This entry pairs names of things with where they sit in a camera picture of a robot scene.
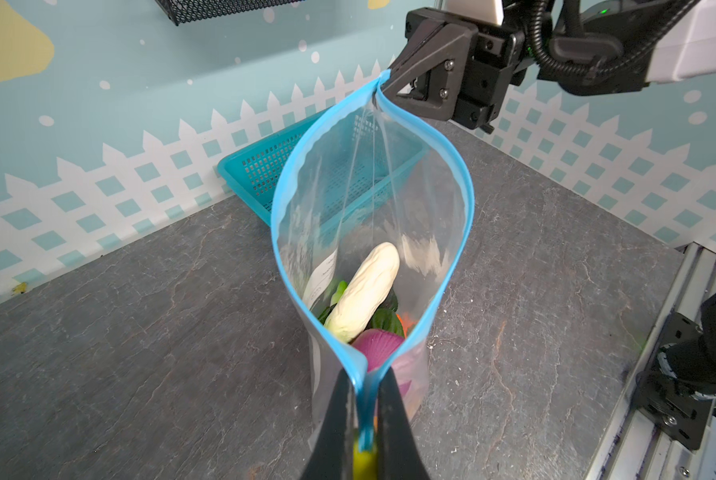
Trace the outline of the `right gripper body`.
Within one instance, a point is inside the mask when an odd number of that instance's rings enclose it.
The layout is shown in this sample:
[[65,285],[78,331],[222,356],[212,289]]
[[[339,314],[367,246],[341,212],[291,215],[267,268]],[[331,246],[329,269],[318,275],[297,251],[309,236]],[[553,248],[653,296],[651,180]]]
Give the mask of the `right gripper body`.
[[407,13],[408,41],[420,26],[475,26],[477,42],[472,48],[453,117],[449,120],[467,129],[490,129],[499,115],[508,88],[518,85],[529,66],[526,53],[527,1],[494,1],[503,12],[496,25],[451,8],[418,8]]

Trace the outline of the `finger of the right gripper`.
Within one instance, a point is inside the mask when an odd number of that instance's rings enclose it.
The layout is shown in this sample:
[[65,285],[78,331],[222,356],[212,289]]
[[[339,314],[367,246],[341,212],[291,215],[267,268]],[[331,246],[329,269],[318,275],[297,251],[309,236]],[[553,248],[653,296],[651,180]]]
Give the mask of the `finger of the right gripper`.
[[418,117],[451,119],[477,36],[475,26],[418,27],[390,67],[382,94]]

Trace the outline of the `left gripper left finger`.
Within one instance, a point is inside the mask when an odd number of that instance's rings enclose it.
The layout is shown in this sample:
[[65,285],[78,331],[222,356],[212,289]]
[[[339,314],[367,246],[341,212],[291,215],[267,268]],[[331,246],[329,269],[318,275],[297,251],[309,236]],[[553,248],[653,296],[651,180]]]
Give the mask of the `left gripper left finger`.
[[344,370],[337,376],[314,450],[300,480],[353,478],[356,395]]

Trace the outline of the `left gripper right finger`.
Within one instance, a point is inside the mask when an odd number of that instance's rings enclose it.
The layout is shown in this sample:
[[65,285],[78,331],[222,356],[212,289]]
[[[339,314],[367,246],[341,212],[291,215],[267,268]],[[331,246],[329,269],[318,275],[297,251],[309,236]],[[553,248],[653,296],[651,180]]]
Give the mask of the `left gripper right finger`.
[[377,478],[380,480],[429,480],[406,416],[393,369],[379,384]]

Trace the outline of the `purple onion toy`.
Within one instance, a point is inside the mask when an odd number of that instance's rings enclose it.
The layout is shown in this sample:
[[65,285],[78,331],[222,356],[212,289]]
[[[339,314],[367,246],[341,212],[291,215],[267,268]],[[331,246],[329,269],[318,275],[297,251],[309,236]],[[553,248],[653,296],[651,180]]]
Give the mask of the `purple onion toy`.
[[[378,370],[385,361],[404,342],[404,338],[381,329],[367,329],[363,331],[351,346],[362,353],[368,363],[367,372]],[[403,397],[411,388],[413,361],[410,358],[399,357],[392,365],[400,393]]]

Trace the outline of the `orange carrot toy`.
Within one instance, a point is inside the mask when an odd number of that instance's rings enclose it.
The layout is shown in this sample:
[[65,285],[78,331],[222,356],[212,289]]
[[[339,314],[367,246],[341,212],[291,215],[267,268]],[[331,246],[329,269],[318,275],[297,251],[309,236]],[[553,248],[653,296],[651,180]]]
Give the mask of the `orange carrot toy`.
[[397,313],[396,317],[398,318],[398,321],[400,322],[400,325],[403,330],[403,335],[405,338],[407,338],[410,333],[413,331],[416,321],[413,320],[408,314],[404,313]]

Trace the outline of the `white radish toy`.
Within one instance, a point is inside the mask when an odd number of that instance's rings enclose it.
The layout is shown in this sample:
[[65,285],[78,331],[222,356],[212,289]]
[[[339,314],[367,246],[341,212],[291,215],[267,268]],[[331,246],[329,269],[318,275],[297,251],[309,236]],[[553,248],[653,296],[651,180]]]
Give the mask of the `white radish toy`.
[[[359,266],[353,278],[348,282],[351,290],[355,289],[359,294],[366,294],[371,290],[379,290],[374,295],[374,303],[364,308],[364,315],[372,315],[377,308],[377,304],[382,302],[387,296],[388,290],[392,287],[397,276],[400,266],[400,257],[397,248],[390,242],[384,242],[377,245]],[[346,301],[346,305],[340,305],[335,313],[340,310],[345,313],[352,310],[352,314],[358,316],[359,310],[356,303],[350,305]]]

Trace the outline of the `green leafy vegetable toy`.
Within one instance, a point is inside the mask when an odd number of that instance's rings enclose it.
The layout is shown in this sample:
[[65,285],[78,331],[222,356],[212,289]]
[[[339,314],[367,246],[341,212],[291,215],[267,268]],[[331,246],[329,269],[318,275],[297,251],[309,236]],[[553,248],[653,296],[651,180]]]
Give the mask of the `green leafy vegetable toy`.
[[[355,289],[351,290],[346,281],[340,281],[336,290],[331,295],[329,305],[318,316],[318,321],[325,325],[335,337],[338,337],[346,343],[354,341],[363,331],[377,329],[390,332],[401,338],[406,336],[403,322],[397,314],[398,298],[392,288],[387,292],[384,300],[377,304],[377,308],[372,315],[364,315],[364,308],[374,303],[374,295],[379,290],[371,290],[366,294],[359,294]],[[342,304],[346,305],[346,301],[350,305],[354,303],[359,310],[358,316],[352,314],[352,310],[345,313],[340,310],[338,314],[335,310]]]

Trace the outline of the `teal plastic basket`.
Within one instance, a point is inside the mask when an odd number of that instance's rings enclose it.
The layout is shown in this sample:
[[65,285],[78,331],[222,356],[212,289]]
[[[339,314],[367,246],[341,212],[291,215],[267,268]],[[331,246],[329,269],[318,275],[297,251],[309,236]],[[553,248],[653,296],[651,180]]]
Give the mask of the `teal plastic basket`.
[[[324,114],[333,124],[315,136],[299,171],[294,211],[277,228],[279,246],[300,241],[316,249],[341,243],[367,248],[392,239],[398,198],[430,147],[371,107],[341,119],[335,119],[333,109]],[[287,160],[295,146],[310,139],[308,131],[320,117],[299,121],[219,162],[220,176],[264,223],[271,222]]]

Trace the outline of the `clear zip top bag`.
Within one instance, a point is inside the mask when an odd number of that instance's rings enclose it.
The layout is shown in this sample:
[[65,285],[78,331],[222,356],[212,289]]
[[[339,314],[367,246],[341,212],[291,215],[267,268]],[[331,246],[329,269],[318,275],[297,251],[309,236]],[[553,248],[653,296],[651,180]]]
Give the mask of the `clear zip top bag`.
[[[313,420],[339,373],[356,395],[357,440],[374,440],[381,379],[393,372],[413,415],[427,389],[424,350],[445,288],[474,219],[474,187],[453,144],[392,103],[381,74],[326,110],[286,160],[271,208],[272,246],[281,278],[311,346]],[[403,344],[378,366],[321,318],[341,282],[351,282],[382,244],[399,267],[390,291]]]

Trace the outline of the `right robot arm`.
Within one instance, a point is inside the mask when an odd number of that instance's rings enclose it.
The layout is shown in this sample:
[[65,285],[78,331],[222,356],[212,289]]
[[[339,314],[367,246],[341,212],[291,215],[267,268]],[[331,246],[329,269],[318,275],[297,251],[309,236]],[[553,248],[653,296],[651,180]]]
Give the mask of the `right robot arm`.
[[716,74],[714,0],[446,1],[409,12],[405,35],[383,98],[485,132],[531,66],[576,96]]

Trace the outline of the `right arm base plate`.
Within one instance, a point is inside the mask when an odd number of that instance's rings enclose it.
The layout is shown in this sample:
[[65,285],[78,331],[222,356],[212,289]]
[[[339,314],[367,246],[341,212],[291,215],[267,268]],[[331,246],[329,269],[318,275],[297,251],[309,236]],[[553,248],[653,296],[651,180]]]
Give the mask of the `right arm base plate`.
[[699,336],[700,327],[695,322],[676,311],[670,312],[645,369],[636,375],[631,400],[633,409],[690,451],[701,446],[714,399],[695,397],[690,387],[663,371],[658,355],[666,347],[696,340]]

